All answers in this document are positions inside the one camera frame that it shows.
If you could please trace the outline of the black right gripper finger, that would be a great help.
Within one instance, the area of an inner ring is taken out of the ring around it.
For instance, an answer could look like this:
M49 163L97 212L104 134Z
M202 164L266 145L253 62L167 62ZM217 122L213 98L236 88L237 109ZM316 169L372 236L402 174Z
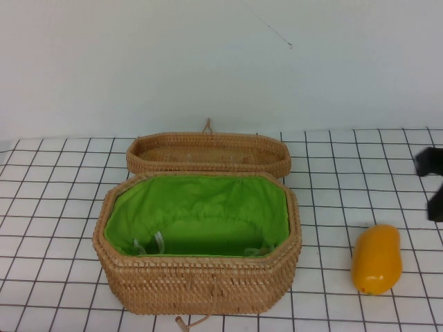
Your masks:
M427 147L414 157L415 170L418 176L437 174L443 176L443 148Z
M428 200L426 211L429 221L443 221L443 185Z

